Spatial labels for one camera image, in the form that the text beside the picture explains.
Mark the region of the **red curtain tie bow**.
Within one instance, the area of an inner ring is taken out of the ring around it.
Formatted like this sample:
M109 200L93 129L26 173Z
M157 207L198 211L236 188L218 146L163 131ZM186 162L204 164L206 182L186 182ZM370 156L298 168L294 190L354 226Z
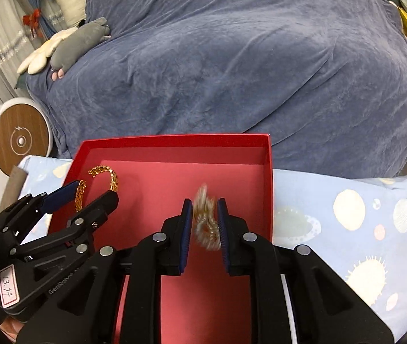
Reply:
M43 38L43 33L40 28L40 9L35 9L30 15L24 15L22 17L22 24L30 28L32 37Z

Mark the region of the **white flower plush cushion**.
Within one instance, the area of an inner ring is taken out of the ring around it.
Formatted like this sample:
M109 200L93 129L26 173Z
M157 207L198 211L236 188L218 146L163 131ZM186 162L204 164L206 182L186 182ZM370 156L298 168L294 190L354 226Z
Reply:
M45 41L38 49L35 49L17 68L17 74L22 75L27 72L35 75L45 68L48 59L52 57L54 51L61 41L73 34L78 28L72 27L59 31Z

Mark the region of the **round wooden side table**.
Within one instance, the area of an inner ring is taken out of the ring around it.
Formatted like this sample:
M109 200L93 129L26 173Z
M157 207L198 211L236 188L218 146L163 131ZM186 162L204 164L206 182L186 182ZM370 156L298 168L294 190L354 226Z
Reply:
M0 106L0 203L12 168L29 155L49 156L52 147L50 123L38 103L14 98Z

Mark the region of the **planet print light-blue cloth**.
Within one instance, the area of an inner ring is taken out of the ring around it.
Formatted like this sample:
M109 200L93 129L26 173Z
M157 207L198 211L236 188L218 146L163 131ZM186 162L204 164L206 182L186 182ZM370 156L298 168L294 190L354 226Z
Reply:
M407 176L342 179L262 164L127 162L119 206L95 233L97 247L125 249L178 215L205 185L250 231L293 248L306 244L368 303L399 339L407 331ZM249 281L229 276L221 252L196 242L181 277L162 280L163 343L248 343Z

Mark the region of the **brown card tag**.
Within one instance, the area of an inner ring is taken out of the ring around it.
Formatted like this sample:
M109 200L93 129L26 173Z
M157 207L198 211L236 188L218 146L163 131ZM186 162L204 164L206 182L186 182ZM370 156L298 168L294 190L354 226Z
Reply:
M11 206L19 199L19 194L26 181L28 173L18 166L13 166L5 191L0 201L0 212Z

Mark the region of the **red jewelry tray box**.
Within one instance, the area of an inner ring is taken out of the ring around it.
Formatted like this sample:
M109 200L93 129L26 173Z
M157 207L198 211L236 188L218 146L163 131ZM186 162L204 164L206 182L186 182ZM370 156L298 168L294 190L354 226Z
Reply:
M265 238L273 233L273 173L265 134L188 134L87 140L67 181L87 183L88 203L110 185L105 165L119 181L117 209L95 232L95 246L126 249L193 203L185 272L162 279L163 343L249 343L249 281L231 277L218 242L217 201Z

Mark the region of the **grey plush toy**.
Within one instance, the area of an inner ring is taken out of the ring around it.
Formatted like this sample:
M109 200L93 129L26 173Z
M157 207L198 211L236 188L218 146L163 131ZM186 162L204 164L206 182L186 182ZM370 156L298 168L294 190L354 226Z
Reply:
M110 38L110 28L105 17L100 17L77 28L62 40L50 58L51 79L56 81L89 50Z

